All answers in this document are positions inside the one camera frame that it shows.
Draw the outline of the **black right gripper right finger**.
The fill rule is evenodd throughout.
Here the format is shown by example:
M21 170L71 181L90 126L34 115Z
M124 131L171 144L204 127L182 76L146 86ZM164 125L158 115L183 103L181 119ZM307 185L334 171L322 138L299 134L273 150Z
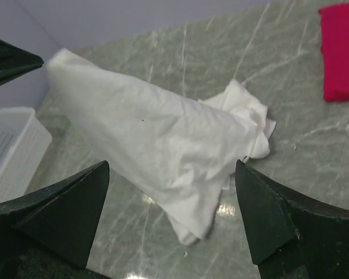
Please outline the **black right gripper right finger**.
M349 278L349 210L273 181L240 160L235 182L261 278Z

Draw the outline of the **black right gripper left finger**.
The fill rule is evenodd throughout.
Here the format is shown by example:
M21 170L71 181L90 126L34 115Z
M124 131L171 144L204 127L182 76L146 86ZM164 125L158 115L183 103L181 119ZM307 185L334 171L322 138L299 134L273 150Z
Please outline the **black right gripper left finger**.
M20 258L32 246L86 269L108 187L109 164L101 161L0 203L0 278L15 278Z

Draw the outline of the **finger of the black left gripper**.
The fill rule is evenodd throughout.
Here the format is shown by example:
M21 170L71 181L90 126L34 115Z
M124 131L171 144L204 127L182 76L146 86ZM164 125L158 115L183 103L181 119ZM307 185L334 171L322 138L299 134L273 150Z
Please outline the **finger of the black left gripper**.
M43 59L0 40L0 86L43 66Z

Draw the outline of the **white t shirt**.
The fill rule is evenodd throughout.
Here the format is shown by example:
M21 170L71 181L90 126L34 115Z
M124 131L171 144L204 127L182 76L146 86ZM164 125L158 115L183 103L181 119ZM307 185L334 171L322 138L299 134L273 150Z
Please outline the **white t shirt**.
M276 122L237 80L193 100L60 50L49 87L96 157L155 201L183 245L209 233L238 160L269 155Z

